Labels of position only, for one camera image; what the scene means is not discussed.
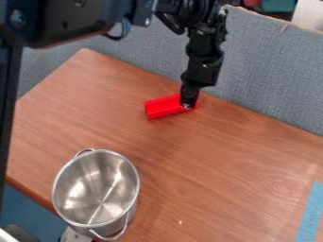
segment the floor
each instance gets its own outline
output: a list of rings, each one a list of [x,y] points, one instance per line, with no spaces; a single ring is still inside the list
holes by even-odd
[[[11,186],[5,187],[0,227],[16,224],[41,242],[57,242],[67,224]]]

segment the black pole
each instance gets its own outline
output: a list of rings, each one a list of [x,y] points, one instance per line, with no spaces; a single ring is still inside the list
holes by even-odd
[[[0,39],[0,208],[3,205],[21,53],[21,47],[12,47]]]

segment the pot handle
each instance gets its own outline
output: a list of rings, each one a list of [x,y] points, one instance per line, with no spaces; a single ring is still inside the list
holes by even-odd
[[[123,229],[120,230],[120,232],[119,232],[115,236],[112,236],[112,237],[104,237],[104,236],[99,235],[97,232],[95,232],[95,230],[92,230],[92,229],[88,229],[88,231],[89,231],[96,237],[99,237],[103,241],[113,241],[113,240],[119,239],[119,238],[124,235],[125,230],[127,230],[127,221],[128,221],[128,212],[127,212],[127,220],[125,220],[124,228],[123,228]]]
[[[79,157],[84,152],[93,152],[93,151],[96,151],[95,148],[85,148],[84,150],[77,152],[77,154],[75,155],[75,158]]]

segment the metal pot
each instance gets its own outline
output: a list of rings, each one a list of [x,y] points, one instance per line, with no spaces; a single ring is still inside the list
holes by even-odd
[[[52,202],[57,214],[77,233],[112,241],[127,230],[139,188],[132,162],[113,151],[88,148],[59,171]]]

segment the wooden table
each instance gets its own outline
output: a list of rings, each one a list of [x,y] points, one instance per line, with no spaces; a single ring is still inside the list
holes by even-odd
[[[112,149],[141,177],[120,241],[294,241],[323,138],[207,94],[198,110],[149,121],[144,100],[178,89],[83,49],[17,102],[8,183],[53,212],[61,166],[87,147]]]

